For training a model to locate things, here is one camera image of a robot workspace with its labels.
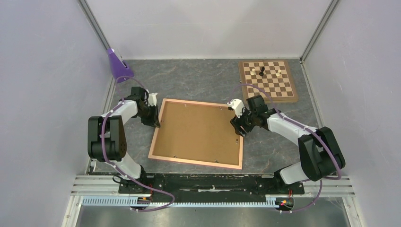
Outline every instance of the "chessboard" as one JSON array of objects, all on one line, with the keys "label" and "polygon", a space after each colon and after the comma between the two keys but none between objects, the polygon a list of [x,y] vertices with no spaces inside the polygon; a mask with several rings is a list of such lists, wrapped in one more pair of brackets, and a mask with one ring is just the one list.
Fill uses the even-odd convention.
[{"label": "chessboard", "polygon": [[[298,101],[295,83],[286,60],[248,60],[239,62],[241,83],[252,84],[265,91],[273,102],[290,103]],[[250,97],[261,95],[265,103],[270,100],[258,89],[243,86],[244,101]]]}]

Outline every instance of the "floor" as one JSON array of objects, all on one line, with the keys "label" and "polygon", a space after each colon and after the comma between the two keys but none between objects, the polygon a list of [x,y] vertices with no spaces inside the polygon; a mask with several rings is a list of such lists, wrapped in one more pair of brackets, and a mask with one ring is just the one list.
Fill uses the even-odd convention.
[{"label": "floor", "polygon": [[[295,208],[308,203],[296,198]],[[342,198],[320,198],[315,206],[299,213],[279,214],[269,208],[167,208],[136,213],[128,207],[83,206],[78,227],[349,227]]]},{"label": "floor", "polygon": [[[239,60],[132,60],[128,65],[135,71],[150,92],[158,92],[159,106],[163,98],[226,103],[231,90],[240,84]],[[317,119],[306,86],[299,60],[288,60],[294,77],[299,101],[278,104],[287,116],[306,125],[317,127]],[[115,106],[122,96],[137,86],[133,80],[118,84],[113,97]],[[241,89],[235,98],[243,99]],[[299,162],[298,147],[278,134],[254,128],[244,139],[243,169],[234,170],[210,166],[190,165],[149,159],[148,153],[154,128],[144,126],[139,119],[131,119],[125,126],[128,154],[148,173],[273,173]],[[97,163],[95,172],[114,172],[104,163]]]}]

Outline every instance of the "table surface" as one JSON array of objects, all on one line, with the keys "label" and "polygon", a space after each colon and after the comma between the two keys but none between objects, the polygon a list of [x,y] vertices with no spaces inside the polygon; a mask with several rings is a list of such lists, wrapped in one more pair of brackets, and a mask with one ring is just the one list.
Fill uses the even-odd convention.
[{"label": "table surface", "polygon": [[[226,103],[232,89],[240,84],[238,63],[240,60],[132,60],[126,61],[150,92],[158,92],[157,103],[163,98]],[[306,125],[317,127],[306,81],[299,60],[288,60],[299,100],[296,103],[280,103],[278,108],[287,116]],[[133,80],[118,84],[113,96],[115,106],[122,96],[128,96]],[[241,89],[234,98],[243,99]],[[125,126],[127,152],[148,173],[244,173],[268,174],[299,162],[298,147],[286,138],[265,129],[255,127],[244,138],[243,169],[200,166],[149,159],[149,149],[154,128],[142,125],[139,119],[129,120]],[[115,172],[111,166],[97,163],[94,172]]]}]

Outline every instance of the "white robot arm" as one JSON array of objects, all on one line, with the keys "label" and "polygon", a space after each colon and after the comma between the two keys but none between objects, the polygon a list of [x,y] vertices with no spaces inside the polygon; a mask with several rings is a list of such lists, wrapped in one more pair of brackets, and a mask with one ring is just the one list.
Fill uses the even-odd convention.
[{"label": "white robot arm", "polygon": [[[127,154],[127,142],[124,124],[130,119],[140,117],[144,125],[160,127],[158,120],[157,93],[151,93],[141,87],[132,87],[131,95],[121,100],[121,105],[107,118],[105,147],[110,162],[118,166],[127,175],[138,179],[141,166]],[[100,162],[104,162],[101,145],[102,116],[91,117],[88,121],[88,154]]]},{"label": "white robot arm", "polygon": [[280,180],[280,183],[288,185],[308,179],[318,181],[336,171],[327,153],[318,151],[318,147],[322,145],[305,130],[306,128],[319,135],[328,145],[340,169],[345,166],[344,157],[329,128],[317,129],[292,120],[302,127],[296,126],[284,120],[284,118],[290,119],[285,114],[280,113],[282,116],[280,117],[275,109],[269,110],[260,95],[248,98],[247,102],[249,109],[245,108],[239,99],[233,99],[227,103],[228,108],[235,112],[235,117],[230,122],[236,134],[244,137],[254,126],[259,126],[284,136],[299,148],[301,161],[275,172],[275,177]]}]

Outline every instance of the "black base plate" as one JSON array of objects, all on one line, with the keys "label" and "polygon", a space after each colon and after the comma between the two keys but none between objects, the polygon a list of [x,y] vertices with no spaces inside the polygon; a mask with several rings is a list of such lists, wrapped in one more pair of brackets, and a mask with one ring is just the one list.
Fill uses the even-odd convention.
[{"label": "black base plate", "polygon": [[[175,202],[265,202],[266,194],[304,194],[301,182],[278,186],[271,175],[233,174],[145,174],[140,181],[175,196]],[[171,197],[146,190],[132,181],[121,181],[120,194],[151,193],[153,202],[169,202]]]}]

